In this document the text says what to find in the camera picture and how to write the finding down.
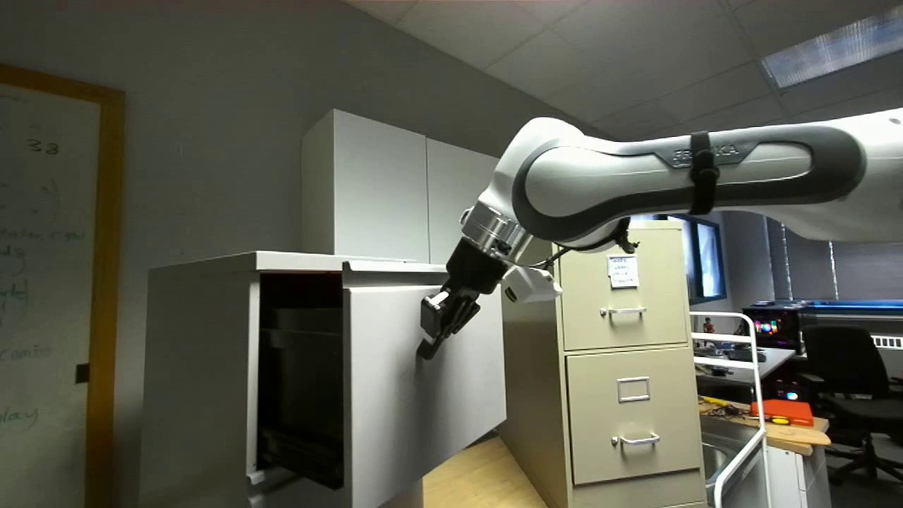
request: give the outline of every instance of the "drawer handle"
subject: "drawer handle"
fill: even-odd
[[[639,306],[639,307],[602,307],[599,315],[606,315],[606,320],[619,320],[619,315],[639,315],[643,320],[647,307]]]
[[[661,434],[659,434],[659,433],[649,433],[649,434],[612,434],[612,448],[620,447],[620,452],[625,452],[628,447],[649,447],[649,448],[654,448],[659,442],[661,442]]]

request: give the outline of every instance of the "computer monitor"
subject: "computer monitor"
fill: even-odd
[[[754,323],[760,348],[786,348],[801,352],[800,342],[800,314],[783,307],[746,307]]]

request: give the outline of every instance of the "filing cabinet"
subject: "filing cabinet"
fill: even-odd
[[[707,505],[680,227],[629,239],[564,255],[554,306],[505,307],[502,438],[554,508]]]

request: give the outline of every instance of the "ceiling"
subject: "ceiling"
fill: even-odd
[[[609,138],[903,104],[903,54],[780,90],[764,54],[896,0],[345,0]]]

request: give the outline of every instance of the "robotic arm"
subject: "robotic arm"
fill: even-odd
[[[903,109],[654,141],[591,138],[556,118],[529,121],[462,217],[446,286],[420,303],[433,359],[505,276],[532,236],[564,252],[628,239],[629,215],[760,211],[812,239],[903,239]]]

